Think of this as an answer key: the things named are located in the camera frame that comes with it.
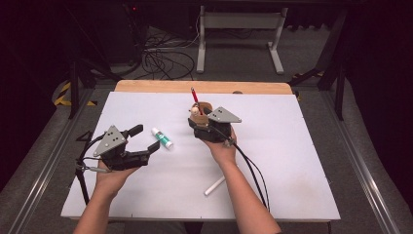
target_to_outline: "gray carpet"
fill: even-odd
[[[285,29],[279,44],[279,54],[285,74],[275,72],[266,42],[271,41],[274,32],[253,32],[246,40],[234,39],[224,33],[213,33],[206,43],[206,66],[204,74],[193,72],[197,80],[209,81],[259,81],[287,82],[295,73],[313,68],[321,48],[328,36],[328,30],[299,29],[292,32]],[[197,59],[197,46],[179,49],[194,60]],[[182,63],[188,59],[175,57]],[[184,72],[176,67],[171,75]],[[127,78],[142,74],[138,69]],[[312,78],[299,87],[300,107],[310,134],[319,154],[325,174],[331,181],[331,190],[342,217],[331,223],[332,233],[382,233],[377,218],[366,199],[355,170],[350,163],[345,145],[341,139],[334,119],[328,112],[321,93],[315,88],[318,78]],[[61,208],[69,192],[69,185],[75,178],[75,158],[81,153],[84,143],[76,138],[86,131],[93,131],[107,95],[114,89],[114,82],[98,80],[91,100],[97,106],[87,106],[79,116],[67,145],[59,155],[59,162],[48,182],[34,212],[28,218],[23,233],[70,233],[76,221],[60,217]],[[413,233],[413,217],[377,157],[374,147],[362,123],[350,84],[346,83],[344,98],[345,124],[351,133],[358,151],[361,153],[386,204],[391,211],[400,233]],[[12,227],[20,208],[30,193],[33,182],[43,169],[63,128],[67,123],[69,106],[59,106],[56,113],[39,136],[20,167],[0,194],[0,233],[7,233]],[[283,233],[328,233],[325,223],[281,223]],[[125,225],[123,222],[109,224],[107,233],[179,233],[180,223],[173,222],[136,222]],[[237,233],[234,223],[208,223],[203,233]]]

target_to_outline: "table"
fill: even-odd
[[[149,166],[129,177],[113,201],[109,217],[121,220],[232,220],[234,214],[226,184],[209,196],[204,191],[222,173],[207,147],[193,137],[187,124],[193,104],[190,88],[200,101],[222,105],[243,119],[234,124],[239,147],[260,168],[266,179],[271,213],[278,221],[339,219],[334,198],[308,133],[295,95],[286,84],[202,81],[121,81],[111,93],[94,132],[100,135],[114,124],[144,131],[129,139],[127,150],[142,150],[159,128],[173,142],[155,152]],[[242,95],[231,94],[234,91]],[[94,151],[92,147],[87,155]],[[247,165],[238,164],[255,189]],[[95,173],[85,172],[90,194]],[[79,218],[85,208],[75,179],[61,215]]]

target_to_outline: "black curtain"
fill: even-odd
[[[348,79],[378,156],[413,211],[413,6],[381,1],[363,14]]]
[[[1,189],[56,110],[52,95],[67,75],[49,6],[9,0],[0,7]]]

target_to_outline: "red pen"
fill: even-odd
[[[197,94],[195,93],[194,87],[191,87],[192,97],[194,97],[195,103],[198,105],[198,109],[200,110],[200,114],[203,115],[203,111],[201,110],[200,103],[198,102]]]

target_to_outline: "white pen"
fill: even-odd
[[[223,175],[217,182],[215,182],[209,189],[204,192],[204,195],[209,195],[216,187],[219,186],[225,180],[225,176]]]

